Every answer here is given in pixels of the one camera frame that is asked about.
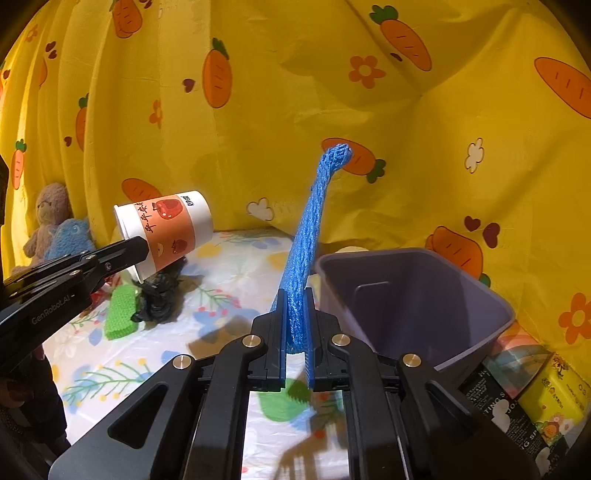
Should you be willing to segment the pastel striped box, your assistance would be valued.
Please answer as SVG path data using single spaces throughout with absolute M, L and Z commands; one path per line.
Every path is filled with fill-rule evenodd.
M 496 339 L 483 363 L 503 390 L 515 399 L 550 357 L 551 352 L 515 322 Z

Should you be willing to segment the red plastic bag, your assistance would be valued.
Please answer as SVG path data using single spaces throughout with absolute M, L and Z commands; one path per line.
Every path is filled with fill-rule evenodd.
M 94 307 L 100 305 L 103 301 L 108 300 L 113 290 L 121 283 L 119 274 L 114 274 L 106 278 L 104 284 L 95 292 L 91 294 L 92 305 Z

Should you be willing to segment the yellow carrot print curtain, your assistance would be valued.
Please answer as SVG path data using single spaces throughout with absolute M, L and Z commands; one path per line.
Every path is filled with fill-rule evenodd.
M 590 57 L 545 1 L 49 1 L 1 62 L 5 269 L 63 183 L 95 242 L 140 187 L 218 230 L 294 233 L 322 143 L 322 244 L 472 240 L 519 323 L 590 372 Z

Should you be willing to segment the floral plastic bed cover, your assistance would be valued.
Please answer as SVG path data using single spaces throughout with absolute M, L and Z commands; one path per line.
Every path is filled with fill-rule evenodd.
M 213 355 L 270 310 L 291 241 L 274 229 L 221 232 L 190 253 L 170 320 L 106 337 L 109 302 L 80 314 L 45 342 L 76 442 L 178 354 Z M 244 479 L 346 479 L 342 398 L 308 390 L 303 355 L 287 358 L 287 386 L 253 393 L 243 449 Z

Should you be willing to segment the grey plastic trash bin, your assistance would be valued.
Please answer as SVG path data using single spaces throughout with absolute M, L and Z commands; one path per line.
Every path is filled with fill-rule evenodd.
M 318 259 L 320 308 L 375 352 L 415 353 L 455 385 L 515 321 L 489 287 L 427 249 L 335 253 Z

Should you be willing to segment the blue foam net sleeve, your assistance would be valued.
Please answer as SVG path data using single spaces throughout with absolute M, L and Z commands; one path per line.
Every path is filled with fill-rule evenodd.
M 286 267 L 280 279 L 280 290 L 287 304 L 287 353 L 303 353 L 307 349 L 307 333 L 304 326 L 304 289 L 308 274 L 315 260 L 318 235 L 321 230 L 322 211 L 329 182 L 335 172 L 352 159 L 353 150 L 346 143 L 329 147 L 318 162 L 315 181 L 304 206 L 300 224 L 297 226 Z

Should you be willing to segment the blue fluffy monster toy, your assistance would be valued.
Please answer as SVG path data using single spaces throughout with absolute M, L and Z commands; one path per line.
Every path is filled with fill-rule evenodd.
M 70 218 L 59 225 L 44 259 L 55 260 L 65 255 L 76 255 L 95 250 L 87 219 Z

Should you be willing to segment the black crumpled plastic bag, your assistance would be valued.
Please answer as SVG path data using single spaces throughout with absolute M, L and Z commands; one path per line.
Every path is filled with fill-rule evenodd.
M 186 258 L 174 261 L 143 283 L 135 282 L 139 294 L 135 299 L 135 312 L 131 320 L 135 323 L 163 323 L 172 318 L 179 305 L 180 274 L 186 264 Z

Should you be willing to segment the green foam net sleeve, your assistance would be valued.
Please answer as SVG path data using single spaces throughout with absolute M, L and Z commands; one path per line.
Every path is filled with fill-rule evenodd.
M 104 336 L 117 340 L 135 333 L 138 324 L 132 320 L 136 312 L 136 289 L 134 285 L 117 286 L 111 295 L 104 322 Z

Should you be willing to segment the black printed box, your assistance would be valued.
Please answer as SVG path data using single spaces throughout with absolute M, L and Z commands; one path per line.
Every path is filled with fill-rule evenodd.
M 556 469 L 568 450 L 567 443 L 560 437 L 549 446 L 522 406 L 504 390 L 484 363 L 464 380 L 460 391 L 535 461 L 542 478 Z

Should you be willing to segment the cream plush toy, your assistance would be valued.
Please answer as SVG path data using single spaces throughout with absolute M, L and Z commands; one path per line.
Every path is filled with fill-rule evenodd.
M 369 251 L 369 250 L 365 247 L 352 245 L 352 246 L 346 246 L 346 247 L 339 248 L 339 250 L 335 251 L 335 253 L 342 254 L 342 253 L 355 253 L 355 252 L 367 252 L 367 251 Z

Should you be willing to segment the orange white paper cup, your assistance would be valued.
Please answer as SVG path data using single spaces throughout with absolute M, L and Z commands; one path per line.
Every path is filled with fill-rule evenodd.
M 147 243 L 146 258 L 128 268 L 140 283 L 213 236 L 211 209 L 197 191 L 115 205 L 114 214 L 125 240 L 141 237 Z

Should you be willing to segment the brown teddy bear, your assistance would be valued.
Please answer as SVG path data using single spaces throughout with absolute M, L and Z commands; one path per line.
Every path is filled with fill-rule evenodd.
M 31 264 L 29 266 L 15 266 L 11 270 L 11 274 L 16 275 L 43 263 L 55 232 L 71 216 L 72 208 L 66 187 L 61 183 L 45 186 L 36 201 L 36 218 L 39 227 L 23 247 L 25 256 L 31 259 Z

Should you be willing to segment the yellow tissue pack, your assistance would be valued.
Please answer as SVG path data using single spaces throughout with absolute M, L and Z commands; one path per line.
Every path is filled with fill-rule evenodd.
M 521 393 L 518 402 L 548 446 L 565 439 L 590 412 L 590 386 L 558 354 Z

